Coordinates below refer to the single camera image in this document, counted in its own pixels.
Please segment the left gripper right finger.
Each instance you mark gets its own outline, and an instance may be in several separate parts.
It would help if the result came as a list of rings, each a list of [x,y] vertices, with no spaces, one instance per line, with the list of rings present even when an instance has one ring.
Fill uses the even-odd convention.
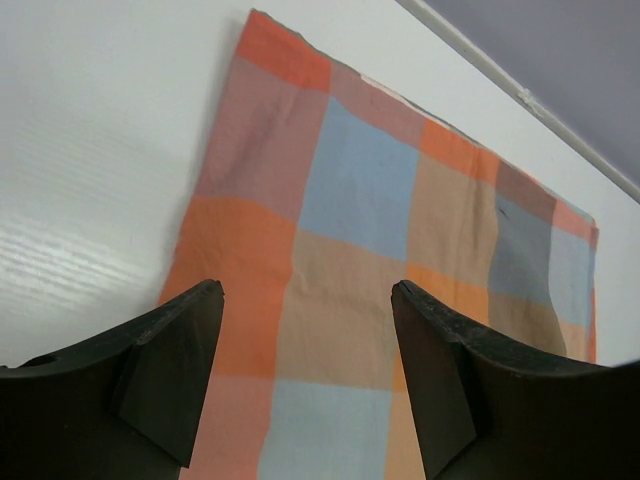
[[[391,303],[430,479],[635,479],[639,365],[525,345],[411,281]]]

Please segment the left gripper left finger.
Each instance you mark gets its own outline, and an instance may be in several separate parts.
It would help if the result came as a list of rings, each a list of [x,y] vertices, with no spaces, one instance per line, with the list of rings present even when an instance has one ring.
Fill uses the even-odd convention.
[[[205,280],[69,347],[1,370],[5,479],[176,479],[190,465],[224,291]]]

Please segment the orange grey checked cloth napkin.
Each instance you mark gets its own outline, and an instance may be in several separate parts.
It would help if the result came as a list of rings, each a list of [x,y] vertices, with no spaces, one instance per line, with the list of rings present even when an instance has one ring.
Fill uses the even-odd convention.
[[[595,222],[252,11],[163,297],[224,319],[185,479],[421,479],[391,311],[408,279],[536,348],[595,358]]]

